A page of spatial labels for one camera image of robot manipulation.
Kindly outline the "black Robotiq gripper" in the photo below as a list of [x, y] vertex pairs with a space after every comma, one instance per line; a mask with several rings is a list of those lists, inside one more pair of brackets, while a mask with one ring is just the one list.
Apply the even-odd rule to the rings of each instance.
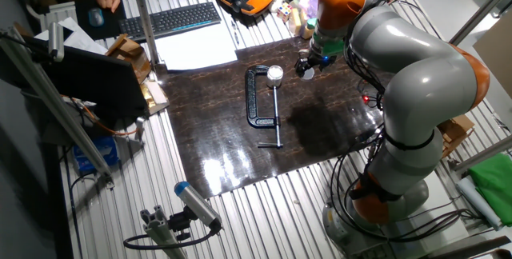
[[318, 54], [314, 51], [310, 51], [310, 53], [305, 58], [299, 58], [294, 66], [295, 73], [303, 78], [306, 70], [314, 68], [316, 74], [321, 74], [322, 71], [332, 65], [335, 62], [335, 56], [326, 56]]

